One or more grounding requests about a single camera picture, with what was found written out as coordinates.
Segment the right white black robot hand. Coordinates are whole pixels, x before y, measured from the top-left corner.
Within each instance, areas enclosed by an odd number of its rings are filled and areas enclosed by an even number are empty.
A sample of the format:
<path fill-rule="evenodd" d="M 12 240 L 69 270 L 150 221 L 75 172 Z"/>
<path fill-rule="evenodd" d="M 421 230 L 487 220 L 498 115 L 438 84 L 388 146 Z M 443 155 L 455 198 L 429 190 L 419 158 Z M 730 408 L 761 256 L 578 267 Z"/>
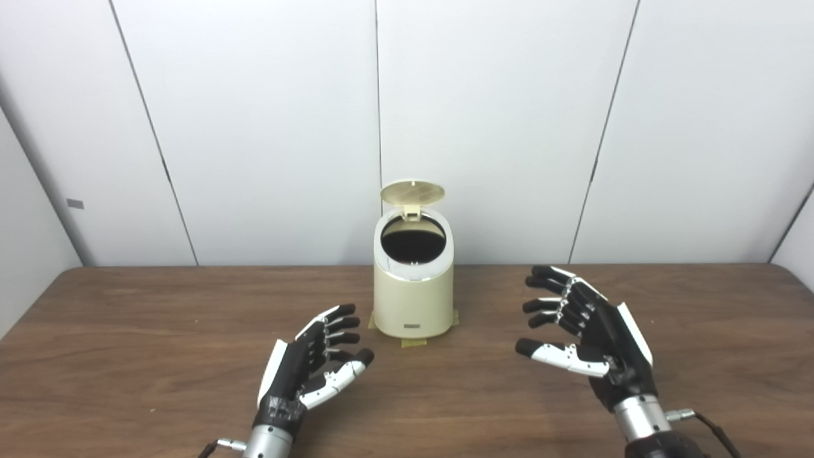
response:
<path fill-rule="evenodd" d="M 658 396 L 653 356 L 625 303 L 613 305 L 575 273 L 550 265 L 532 267 L 526 285 L 551 298 L 534 298 L 521 309 L 530 328 L 556 325 L 576 343 L 518 339 L 521 356 L 587 376 L 594 394 L 609 412 L 628 398 Z"/>

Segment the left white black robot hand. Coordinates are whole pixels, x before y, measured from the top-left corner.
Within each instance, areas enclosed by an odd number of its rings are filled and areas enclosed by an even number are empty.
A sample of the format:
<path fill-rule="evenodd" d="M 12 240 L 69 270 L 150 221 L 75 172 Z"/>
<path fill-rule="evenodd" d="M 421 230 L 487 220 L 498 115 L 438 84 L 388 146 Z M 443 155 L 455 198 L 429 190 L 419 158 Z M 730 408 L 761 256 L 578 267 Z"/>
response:
<path fill-rule="evenodd" d="M 361 320 L 353 303 L 316 315 L 291 342 L 277 340 L 257 398 L 254 428 L 267 426 L 296 437 L 305 414 L 328 402 L 361 376 L 375 358 L 363 348 L 352 354 L 341 344 L 357 344 Z"/>

